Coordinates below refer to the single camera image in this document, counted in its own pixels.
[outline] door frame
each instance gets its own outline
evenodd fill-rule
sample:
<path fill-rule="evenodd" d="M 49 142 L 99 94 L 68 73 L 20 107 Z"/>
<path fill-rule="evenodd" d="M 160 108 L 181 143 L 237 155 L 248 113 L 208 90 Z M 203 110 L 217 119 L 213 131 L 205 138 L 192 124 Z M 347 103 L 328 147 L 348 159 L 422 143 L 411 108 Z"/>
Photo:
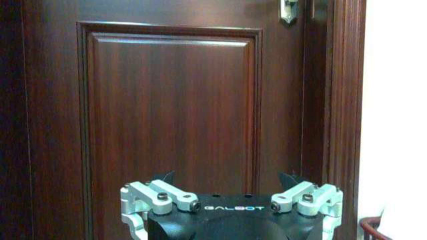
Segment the door frame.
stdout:
<path fill-rule="evenodd" d="M 306 5 L 318 0 L 306 0 Z M 314 137 L 315 142 L 308 142 L 307 144 L 314 144 L 316 151 L 302 153 L 302 163 L 306 162 L 306 158 L 310 156 L 320 156 L 314 161 L 319 161 L 322 166 L 322 174 L 319 179 L 322 182 L 328 182 L 338 185 L 344 192 L 344 206 L 343 206 L 343 222 L 342 226 L 336 231 L 336 239 L 355 239 L 358 232 L 358 191 L 359 191 L 359 158 L 360 158 L 360 127 L 362 127 L 362 91 L 363 91 L 363 60 L 364 60 L 364 27 L 366 27 L 366 5 L 367 0 L 319 0 L 327 1 L 328 7 L 328 19 L 326 28 L 320 31 L 326 31 L 327 35 L 327 50 L 324 65 L 326 71 L 323 76 L 319 77 L 322 82 L 320 96 L 322 107 L 319 111 L 319 118 L 308 119 L 303 117 L 303 129 L 310 130 L 308 125 L 315 124 L 320 126 L 319 133 L 308 132 L 303 134 L 303 146 L 304 139 Z M 16 2 L 16 7 L 12 9 L 13 13 L 21 17 L 21 1 Z M 20 36 L 24 26 L 23 20 L 20 19 L 16 28 L 20 28 L 11 33 Z M 25 86 L 25 70 L 24 70 L 24 39 L 13 41 L 12 46 L 17 51 L 15 51 L 17 60 L 13 61 L 15 66 L 9 66 L 11 69 L 17 71 L 19 79 L 17 84 L 23 91 L 27 91 Z M 304 84 L 304 94 L 308 93 L 308 87 Z M 28 105 L 28 100 L 23 97 L 23 91 L 15 91 L 11 93 L 13 98 L 17 98 L 20 103 Z M 304 97 L 304 107 L 311 106 L 310 102 L 306 102 Z M 25 114 L 28 119 L 27 109 L 20 108 L 16 110 L 17 114 Z M 13 138 L 7 139 L 7 144 L 16 145 L 28 143 L 28 129 L 27 122 L 20 127 L 23 130 L 19 135 Z M 29 146 L 23 146 L 16 152 L 21 152 L 23 149 L 29 150 Z M 32 222 L 32 183 L 31 183 L 31 173 L 29 173 L 29 157 L 24 157 L 28 161 L 27 163 L 15 162 L 12 166 L 12 171 L 9 174 L 27 175 L 28 177 L 20 177 L 21 186 L 20 189 L 24 195 L 19 199 L 21 203 L 25 203 L 28 208 L 23 209 L 20 205 L 11 205 L 12 211 L 20 213 L 21 216 L 27 216 L 23 219 L 24 222 L 24 234 L 29 238 L 33 238 L 33 228 L 35 223 Z M 304 164 L 302 164 L 302 172 L 308 171 L 304 169 Z M 23 229 L 13 229 L 11 234 L 21 236 Z"/>
<path fill-rule="evenodd" d="M 316 2 L 322 0 L 307 0 L 307 16 Z M 323 3 L 326 23 L 306 20 L 304 68 L 310 70 L 303 89 L 302 175 L 342 189 L 343 219 L 335 239 L 356 239 L 367 0 Z M 327 36 L 326 58 L 315 54 L 324 48 L 318 43 L 322 35 Z M 322 167 L 322 174 L 314 165 Z"/>

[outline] dark wood grain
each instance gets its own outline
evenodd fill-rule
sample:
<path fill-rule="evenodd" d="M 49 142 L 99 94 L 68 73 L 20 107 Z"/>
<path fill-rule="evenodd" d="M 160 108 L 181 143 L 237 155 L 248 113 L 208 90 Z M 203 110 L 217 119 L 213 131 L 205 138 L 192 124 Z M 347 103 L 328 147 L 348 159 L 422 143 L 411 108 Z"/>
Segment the dark wood grain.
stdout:
<path fill-rule="evenodd" d="M 188 27 L 183 35 L 175 27 L 96 23 L 83 28 L 93 234 L 117 239 L 128 229 L 113 228 L 121 226 L 116 189 L 135 179 L 176 170 L 175 184 L 188 191 L 256 191 L 261 32 Z"/>
<path fill-rule="evenodd" d="M 0 3 L 0 239 L 32 239 L 21 2 Z"/>
<path fill-rule="evenodd" d="M 23 1 L 33 239 L 84 239 L 76 1 Z"/>
<path fill-rule="evenodd" d="M 344 192 L 336 239 L 358 234 L 366 0 L 335 1 L 326 180 Z"/>
<path fill-rule="evenodd" d="M 324 182 L 327 131 L 327 61 L 332 48 L 328 45 L 328 18 L 334 4 L 312 0 L 306 8 L 304 34 L 304 86 L 302 129 L 302 176 L 314 183 Z"/>

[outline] bolt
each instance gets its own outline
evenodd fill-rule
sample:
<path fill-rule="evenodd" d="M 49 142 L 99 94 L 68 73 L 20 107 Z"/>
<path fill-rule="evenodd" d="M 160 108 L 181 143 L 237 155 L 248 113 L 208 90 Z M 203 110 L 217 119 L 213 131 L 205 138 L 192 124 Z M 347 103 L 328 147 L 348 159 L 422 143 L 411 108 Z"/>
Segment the bolt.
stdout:
<path fill-rule="evenodd" d="M 168 194 L 167 194 L 165 192 L 159 192 L 159 194 L 157 194 L 157 199 L 159 199 L 160 201 L 168 200 Z"/>
<path fill-rule="evenodd" d="M 200 202 L 197 200 L 193 200 L 191 203 L 189 203 L 189 211 L 191 212 L 197 212 L 200 210 Z"/>
<path fill-rule="evenodd" d="M 271 210 L 278 213 L 280 211 L 280 205 L 274 201 L 271 202 Z"/>
<path fill-rule="evenodd" d="M 302 200 L 306 202 L 306 203 L 312 203 L 314 202 L 314 195 L 311 194 L 304 194 L 302 196 Z"/>

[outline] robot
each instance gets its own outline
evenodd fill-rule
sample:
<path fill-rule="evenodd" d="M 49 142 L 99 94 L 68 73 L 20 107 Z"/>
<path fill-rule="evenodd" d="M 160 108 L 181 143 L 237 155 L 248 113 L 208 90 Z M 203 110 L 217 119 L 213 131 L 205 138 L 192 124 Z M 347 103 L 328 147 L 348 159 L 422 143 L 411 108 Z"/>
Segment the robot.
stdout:
<path fill-rule="evenodd" d="M 171 174 L 120 189 L 121 221 L 133 240 L 331 240 L 342 225 L 343 191 L 284 173 L 284 192 L 195 194 Z"/>

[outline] silver metal bracket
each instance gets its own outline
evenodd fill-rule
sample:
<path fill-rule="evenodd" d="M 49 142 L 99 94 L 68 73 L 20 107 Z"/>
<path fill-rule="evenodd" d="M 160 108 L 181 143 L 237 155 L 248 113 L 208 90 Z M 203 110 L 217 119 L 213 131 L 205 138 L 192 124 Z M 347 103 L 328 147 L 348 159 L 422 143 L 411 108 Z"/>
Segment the silver metal bracket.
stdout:
<path fill-rule="evenodd" d="M 147 240 L 144 229 L 147 212 L 152 210 L 156 215 L 165 215 L 172 211 L 172 199 L 165 193 L 157 193 L 139 181 L 125 184 L 120 188 L 121 222 L 128 225 L 132 239 Z"/>
<path fill-rule="evenodd" d="M 184 212 L 196 212 L 200 210 L 199 198 L 192 192 L 180 190 L 161 180 L 153 180 L 148 186 L 157 193 L 167 193 L 167 195 L 172 198 L 179 210 Z"/>
<path fill-rule="evenodd" d="M 147 240 L 148 233 L 144 221 L 148 211 L 165 215 L 172 211 L 172 203 L 179 210 L 196 212 L 200 202 L 196 194 L 181 191 L 161 180 L 143 184 L 139 181 L 128 183 L 120 189 L 121 222 L 128 225 L 133 240 Z"/>
<path fill-rule="evenodd" d="M 294 204 L 298 204 L 298 212 L 304 216 L 324 215 L 322 239 L 332 240 L 334 230 L 342 225 L 343 191 L 331 184 L 318 187 L 303 181 L 271 197 L 271 209 L 276 214 L 290 212 Z"/>
<path fill-rule="evenodd" d="M 299 14 L 299 0 L 280 0 L 280 18 L 291 24 Z"/>

